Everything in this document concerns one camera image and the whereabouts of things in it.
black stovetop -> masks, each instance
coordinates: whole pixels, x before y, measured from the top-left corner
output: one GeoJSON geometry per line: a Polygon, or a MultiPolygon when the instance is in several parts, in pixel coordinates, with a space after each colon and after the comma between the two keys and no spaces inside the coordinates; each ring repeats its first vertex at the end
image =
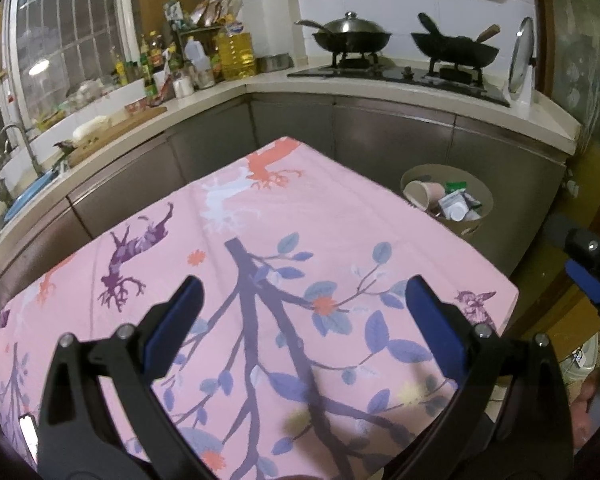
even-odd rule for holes
{"type": "MultiPolygon", "coordinates": [[[[459,70],[456,71],[453,68],[442,67],[443,73],[450,75],[455,73],[456,75],[466,75],[469,80],[472,80],[470,73],[459,70]]],[[[500,89],[496,88],[487,82],[482,82],[481,85],[476,80],[472,80],[471,83],[456,82],[449,79],[441,78],[440,72],[429,73],[428,70],[421,68],[411,67],[383,67],[383,66],[370,66],[368,68],[334,68],[333,66],[321,66],[319,68],[310,68],[308,70],[300,70],[299,72],[293,72],[288,74],[289,77],[345,77],[350,79],[365,79],[371,81],[387,81],[390,83],[404,83],[416,86],[425,86],[428,88],[437,88],[440,90],[447,90],[449,92],[455,92],[457,94],[467,95],[482,99],[483,101],[489,101],[499,105],[509,107],[509,102],[504,97],[500,89]]]]}

window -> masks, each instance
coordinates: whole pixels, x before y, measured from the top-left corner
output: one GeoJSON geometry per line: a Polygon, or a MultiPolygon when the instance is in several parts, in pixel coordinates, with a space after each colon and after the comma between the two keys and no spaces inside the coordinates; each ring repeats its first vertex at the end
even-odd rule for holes
{"type": "Polygon", "coordinates": [[[111,48],[122,54],[115,1],[18,0],[16,47],[29,117],[48,114],[113,70],[111,48]]]}

white countertop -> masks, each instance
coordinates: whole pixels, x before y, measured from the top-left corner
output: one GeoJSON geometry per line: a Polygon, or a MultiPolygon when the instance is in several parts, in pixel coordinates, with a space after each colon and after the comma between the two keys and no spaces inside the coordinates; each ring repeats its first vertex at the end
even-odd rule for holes
{"type": "Polygon", "coordinates": [[[213,88],[195,92],[187,98],[167,102],[167,112],[138,126],[56,178],[18,213],[16,218],[0,232],[0,262],[13,253],[17,241],[56,203],[114,160],[170,126],[248,93],[330,94],[433,108],[512,130],[553,146],[569,155],[575,151],[575,139],[580,125],[542,94],[536,94],[536,102],[531,106],[513,103],[510,108],[506,108],[452,92],[407,84],[342,78],[288,78],[286,76],[287,73],[297,70],[301,70],[301,68],[261,74],[239,81],[223,82],[213,88]]]}

blue basin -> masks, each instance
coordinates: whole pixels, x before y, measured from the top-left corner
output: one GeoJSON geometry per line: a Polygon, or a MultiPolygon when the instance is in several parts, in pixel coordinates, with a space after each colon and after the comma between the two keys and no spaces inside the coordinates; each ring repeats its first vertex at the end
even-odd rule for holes
{"type": "Polygon", "coordinates": [[[16,216],[21,209],[26,206],[33,197],[42,191],[47,184],[55,179],[56,176],[58,176],[58,170],[54,168],[47,171],[43,176],[39,177],[39,179],[27,187],[27,189],[24,190],[19,197],[17,197],[17,199],[13,202],[13,205],[7,211],[7,214],[4,216],[4,222],[7,223],[14,216],[16,216]]]}

purple deer print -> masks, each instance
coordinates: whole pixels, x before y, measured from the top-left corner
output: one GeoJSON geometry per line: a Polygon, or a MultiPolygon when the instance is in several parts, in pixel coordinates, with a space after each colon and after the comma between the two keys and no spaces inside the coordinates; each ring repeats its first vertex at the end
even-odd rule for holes
{"type": "Polygon", "coordinates": [[[493,319],[491,319],[491,316],[484,307],[484,302],[495,295],[495,292],[475,294],[474,292],[463,290],[462,292],[458,292],[456,300],[460,302],[460,310],[471,324],[476,325],[478,323],[486,323],[496,330],[493,319]]]}
{"type": "Polygon", "coordinates": [[[132,238],[127,240],[129,234],[129,226],[126,226],[125,235],[122,240],[119,240],[116,234],[111,231],[110,234],[113,237],[113,241],[116,245],[116,250],[111,257],[109,262],[109,275],[101,278],[106,290],[98,296],[98,299],[102,302],[102,305],[106,304],[108,307],[111,306],[111,300],[116,302],[116,307],[119,312],[122,312],[122,306],[126,303],[128,298],[128,291],[125,288],[125,282],[131,282],[136,285],[138,291],[136,296],[144,293],[146,285],[134,278],[129,276],[124,278],[120,275],[120,266],[128,262],[131,258],[138,256],[138,254],[144,253],[151,249],[155,244],[162,240],[169,232],[165,228],[165,224],[169,218],[173,216],[173,203],[169,202],[169,212],[167,215],[156,225],[153,224],[146,216],[139,216],[141,220],[148,222],[146,231],[142,237],[132,238]]]}

